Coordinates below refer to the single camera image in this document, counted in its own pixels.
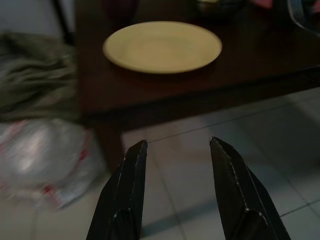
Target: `wooden table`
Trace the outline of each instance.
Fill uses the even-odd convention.
[[[186,2],[140,0],[132,23],[194,23],[220,37],[222,52],[201,69],[157,75],[110,63],[102,45],[115,29],[101,1],[76,1],[81,109],[112,171],[123,157],[124,131],[319,85],[320,39],[315,35],[297,27],[277,28],[269,12],[250,4],[228,23],[193,20]]]

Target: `plastic bag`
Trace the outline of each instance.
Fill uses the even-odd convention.
[[[0,123],[0,197],[61,208],[105,169],[90,131],[61,119]]]

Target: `white floor tile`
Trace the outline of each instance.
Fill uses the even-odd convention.
[[[0,202],[0,239],[31,240],[35,216],[31,207]]]
[[[39,212],[35,240],[85,240],[98,198],[108,178],[106,176],[90,192],[64,209]]]
[[[179,226],[167,228],[163,231],[144,236],[142,240],[184,240]]]
[[[291,93],[284,97],[291,102],[300,102],[303,100],[308,100],[308,99],[312,99],[314,97],[319,97],[319,96],[320,96],[320,87],[315,87],[312,89]]]
[[[214,191],[209,137],[233,145],[269,191],[280,214],[304,205],[288,182],[233,122],[179,134],[150,144],[187,239],[223,239]]]
[[[220,111],[214,111],[207,114],[166,122],[159,125],[146,127],[145,137],[148,141],[159,140],[287,104],[290,104],[290,102],[285,98],[275,97],[237,107],[227,108]]]
[[[154,164],[153,153],[148,149],[145,172],[142,229],[145,239],[183,239],[174,206],[162,176]]]
[[[310,207],[315,211],[315,213],[320,217],[320,201],[311,204]]]
[[[230,108],[230,111],[233,118],[237,119],[288,104],[290,104],[290,101],[281,96],[233,107]]]
[[[127,151],[130,147],[145,139],[145,131],[143,129],[127,131],[122,134],[121,138],[124,150]]]
[[[185,220],[182,226],[187,240],[226,239],[217,205],[200,216]]]
[[[281,219],[291,240],[319,239],[320,218],[309,207],[294,211]]]
[[[147,127],[145,128],[145,137],[148,141],[154,141],[192,130],[201,129],[213,124],[228,121],[232,118],[232,112],[228,109],[214,111],[208,114],[202,114]]]
[[[304,104],[236,121],[309,203],[320,199],[320,123]]]

